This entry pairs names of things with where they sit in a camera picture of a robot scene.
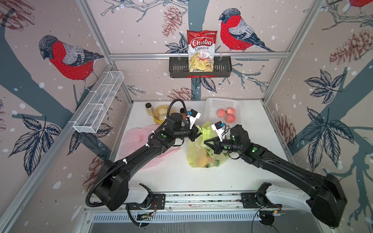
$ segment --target bag of chips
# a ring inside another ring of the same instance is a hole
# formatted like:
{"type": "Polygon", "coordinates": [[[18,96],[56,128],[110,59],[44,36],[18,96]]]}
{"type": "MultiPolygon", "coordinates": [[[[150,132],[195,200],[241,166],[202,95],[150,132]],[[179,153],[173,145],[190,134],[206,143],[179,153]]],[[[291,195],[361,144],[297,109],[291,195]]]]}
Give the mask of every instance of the bag of chips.
{"type": "Polygon", "coordinates": [[[212,72],[217,31],[187,31],[189,72],[212,72]]]}

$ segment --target yellow bowl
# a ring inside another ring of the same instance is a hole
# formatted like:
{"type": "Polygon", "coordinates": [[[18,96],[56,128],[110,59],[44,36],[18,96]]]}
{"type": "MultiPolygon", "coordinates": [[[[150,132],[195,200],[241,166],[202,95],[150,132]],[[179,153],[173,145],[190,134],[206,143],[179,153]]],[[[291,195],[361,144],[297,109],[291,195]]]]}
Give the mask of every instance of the yellow bowl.
{"type": "MultiPolygon", "coordinates": [[[[167,115],[167,111],[168,111],[168,105],[162,105],[162,106],[159,106],[157,107],[156,109],[154,109],[153,111],[153,120],[154,120],[154,123],[156,125],[160,125],[162,124],[165,119],[166,119],[166,115],[167,115]]],[[[172,113],[174,113],[175,111],[173,110],[173,108],[171,108],[170,110],[170,115],[172,113]]]]}

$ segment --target black wall basket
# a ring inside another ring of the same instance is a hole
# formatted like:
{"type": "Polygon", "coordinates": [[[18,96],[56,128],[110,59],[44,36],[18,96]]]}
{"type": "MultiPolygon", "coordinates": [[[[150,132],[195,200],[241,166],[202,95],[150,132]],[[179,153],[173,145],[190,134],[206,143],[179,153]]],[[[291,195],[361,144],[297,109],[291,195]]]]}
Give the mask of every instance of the black wall basket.
{"type": "Polygon", "coordinates": [[[171,78],[226,78],[231,75],[231,57],[214,57],[214,70],[212,72],[189,72],[188,58],[170,57],[171,78]]]}

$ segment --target red bird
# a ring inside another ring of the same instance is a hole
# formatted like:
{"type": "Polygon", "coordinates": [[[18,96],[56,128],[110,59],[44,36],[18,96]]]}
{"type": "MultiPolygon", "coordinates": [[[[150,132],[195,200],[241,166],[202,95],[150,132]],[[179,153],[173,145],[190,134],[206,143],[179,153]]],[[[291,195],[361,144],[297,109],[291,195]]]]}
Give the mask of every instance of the red bird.
{"type": "Polygon", "coordinates": [[[40,40],[39,49],[43,59],[49,58],[50,62],[66,78],[84,80],[84,89],[81,92],[88,89],[85,88],[85,79],[91,73],[94,74],[93,67],[96,61],[104,57],[82,47],[68,45],[51,35],[44,36],[40,40]]]}
{"type": "Polygon", "coordinates": [[[238,9],[226,9],[220,15],[219,20],[222,21],[220,37],[223,43],[228,46],[229,51],[245,51],[247,48],[260,47],[268,52],[274,52],[267,48],[264,42],[254,33],[254,29],[245,23],[238,9]]]}

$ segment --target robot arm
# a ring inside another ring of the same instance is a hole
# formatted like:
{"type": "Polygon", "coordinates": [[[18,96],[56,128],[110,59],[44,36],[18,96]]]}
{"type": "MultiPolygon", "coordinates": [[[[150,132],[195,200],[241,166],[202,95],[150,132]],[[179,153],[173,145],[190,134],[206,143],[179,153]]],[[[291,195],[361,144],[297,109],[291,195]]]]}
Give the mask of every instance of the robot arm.
{"type": "Polygon", "coordinates": [[[246,163],[273,172],[296,185],[310,197],[306,203],[317,219],[331,227],[339,225],[347,198],[335,176],[322,176],[307,171],[281,159],[267,148],[251,143],[247,131],[241,125],[231,128],[230,139],[221,141],[220,137],[216,137],[204,143],[213,149],[215,154],[220,154],[224,149],[237,152],[246,163]]]}

